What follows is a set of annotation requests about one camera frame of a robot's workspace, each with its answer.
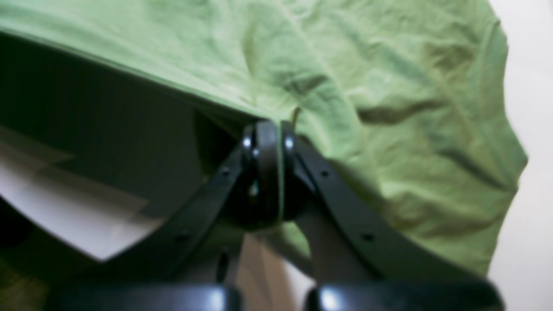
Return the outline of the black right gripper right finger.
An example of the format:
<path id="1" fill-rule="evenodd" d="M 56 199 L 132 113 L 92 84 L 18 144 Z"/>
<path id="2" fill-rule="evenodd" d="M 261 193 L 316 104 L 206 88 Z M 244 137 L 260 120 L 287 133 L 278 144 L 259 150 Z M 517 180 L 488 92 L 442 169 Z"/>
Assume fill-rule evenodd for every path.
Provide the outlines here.
<path id="1" fill-rule="evenodd" d="M 503 311 L 485 277 L 388 225 L 313 147 L 281 123 L 286 220 L 302 230 L 316 286 L 307 311 Z"/>

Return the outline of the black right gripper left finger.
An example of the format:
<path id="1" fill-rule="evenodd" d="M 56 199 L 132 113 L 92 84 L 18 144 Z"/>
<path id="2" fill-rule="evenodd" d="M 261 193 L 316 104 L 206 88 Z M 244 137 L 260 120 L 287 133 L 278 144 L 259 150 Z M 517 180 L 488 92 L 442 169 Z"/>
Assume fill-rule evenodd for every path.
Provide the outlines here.
<path id="1" fill-rule="evenodd" d="M 244 129 L 210 180 L 160 228 L 53 290 L 46 311 L 241 311 L 245 232 L 279 221 L 279 127 Z"/>

